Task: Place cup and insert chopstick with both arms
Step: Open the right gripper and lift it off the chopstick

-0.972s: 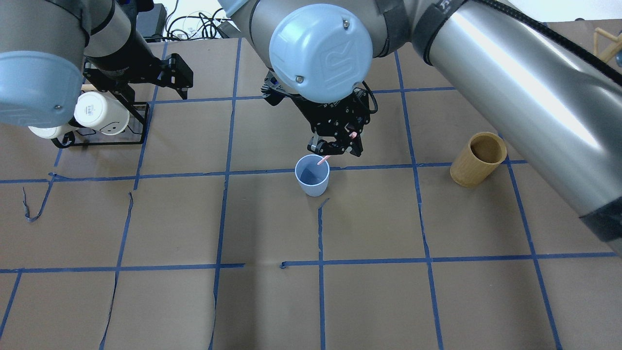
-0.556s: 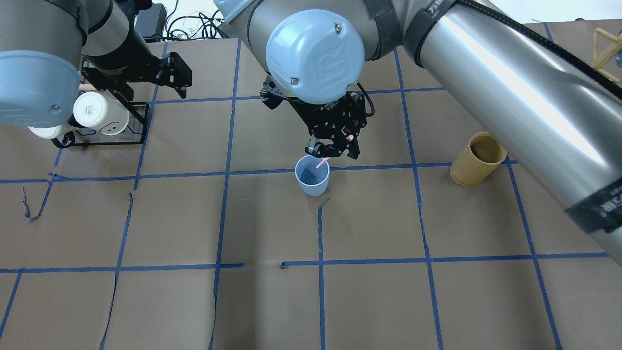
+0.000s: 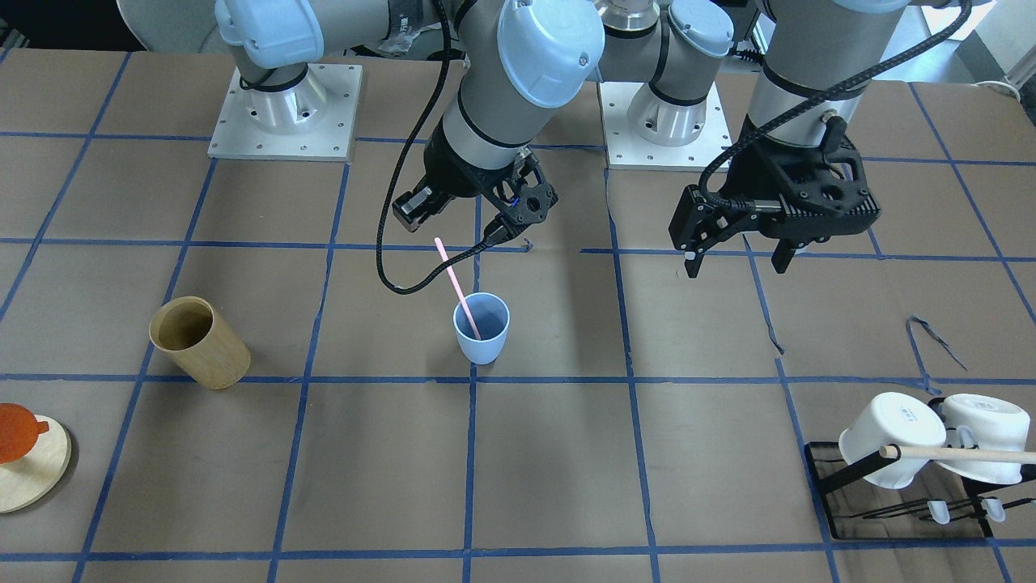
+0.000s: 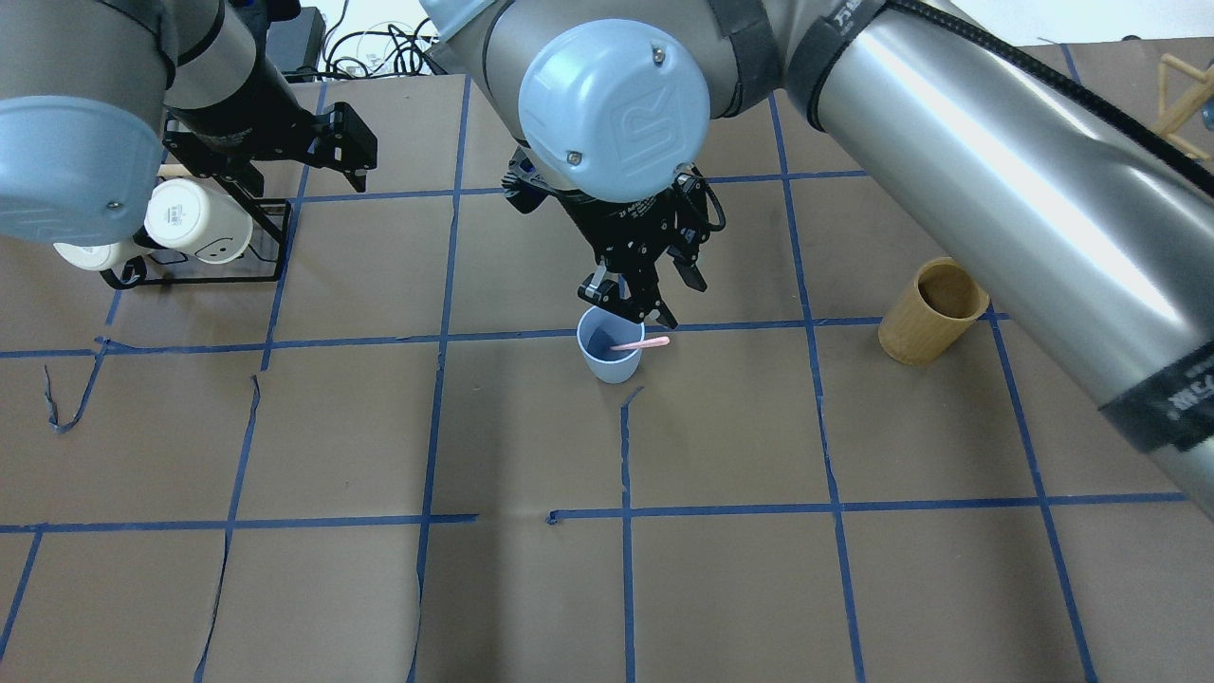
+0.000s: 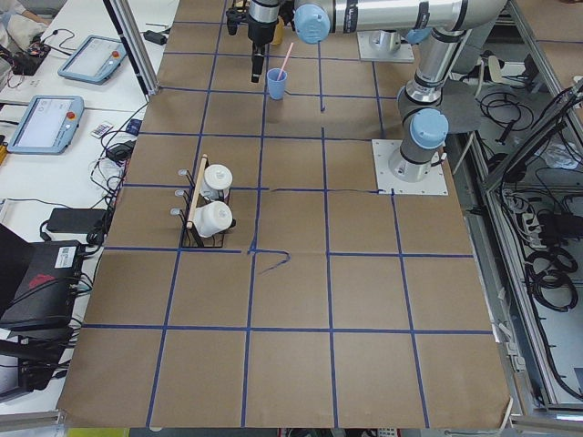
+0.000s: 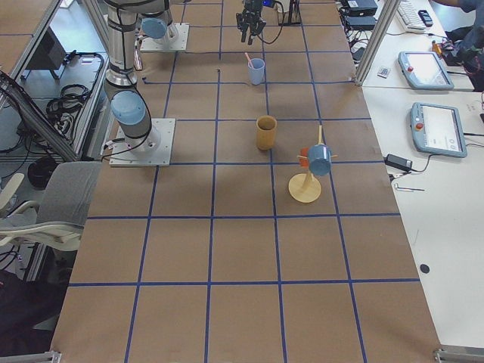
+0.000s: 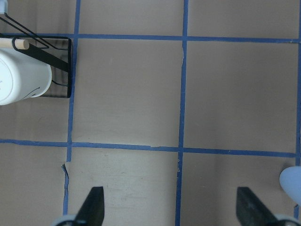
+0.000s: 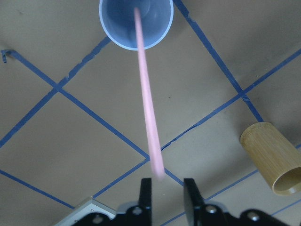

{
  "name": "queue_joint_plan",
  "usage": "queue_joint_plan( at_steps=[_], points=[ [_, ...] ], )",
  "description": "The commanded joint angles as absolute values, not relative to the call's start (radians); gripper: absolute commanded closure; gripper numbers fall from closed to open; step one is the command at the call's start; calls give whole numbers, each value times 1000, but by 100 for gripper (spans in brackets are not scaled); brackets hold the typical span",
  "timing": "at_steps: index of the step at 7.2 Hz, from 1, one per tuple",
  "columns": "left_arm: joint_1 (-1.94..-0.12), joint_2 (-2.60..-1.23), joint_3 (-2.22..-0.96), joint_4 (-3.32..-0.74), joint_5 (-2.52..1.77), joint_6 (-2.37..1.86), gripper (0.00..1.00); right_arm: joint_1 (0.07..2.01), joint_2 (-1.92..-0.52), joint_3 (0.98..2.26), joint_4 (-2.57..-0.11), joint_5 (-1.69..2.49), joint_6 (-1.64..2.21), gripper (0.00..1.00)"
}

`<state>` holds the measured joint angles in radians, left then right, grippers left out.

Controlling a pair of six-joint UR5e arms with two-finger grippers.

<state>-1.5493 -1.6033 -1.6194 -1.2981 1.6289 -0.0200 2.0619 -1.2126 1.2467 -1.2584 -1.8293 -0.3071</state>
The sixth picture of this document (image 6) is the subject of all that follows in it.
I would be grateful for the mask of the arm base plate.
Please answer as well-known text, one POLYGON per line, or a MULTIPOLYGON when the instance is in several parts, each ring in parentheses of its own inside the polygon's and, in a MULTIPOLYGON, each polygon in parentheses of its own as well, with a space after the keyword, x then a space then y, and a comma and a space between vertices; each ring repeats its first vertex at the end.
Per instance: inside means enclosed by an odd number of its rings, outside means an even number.
POLYGON ((176 52, 187 48, 188 23, 171 23, 167 26, 159 19, 144 19, 141 30, 143 39, 140 49, 143 52, 176 52))
POLYGON ((121 126, 116 137, 123 140, 113 145, 112 167, 169 166, 175 134, 175 119, 154 118, 146 140, 126 138, 121 126))

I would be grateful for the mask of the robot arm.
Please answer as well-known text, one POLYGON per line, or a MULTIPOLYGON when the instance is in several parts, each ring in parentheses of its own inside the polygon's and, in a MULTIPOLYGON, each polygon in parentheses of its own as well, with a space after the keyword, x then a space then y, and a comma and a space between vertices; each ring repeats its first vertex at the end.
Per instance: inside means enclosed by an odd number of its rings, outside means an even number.
POLYGON ((150 112, 137 90, 135 35, 138 18, 148 22, 148 35, 164 37, 172 16, 168 1, 106 1, 109 67, 104 88, 126 144, 137 153, 160 143, 150 112))
MULTIPOLYGON (((266 22, 262 19, 262 9, 272 7, 272 1, 244 1, 244 9, 236 13, 237 29, 241 33, 242 43, 253 44, 264 29, 266 22)), ((173 23, 170 1, 164 1, 164 9, 142 15, 141 30, 156 43, 168 47, 179 39, 178 26, 173 23)))

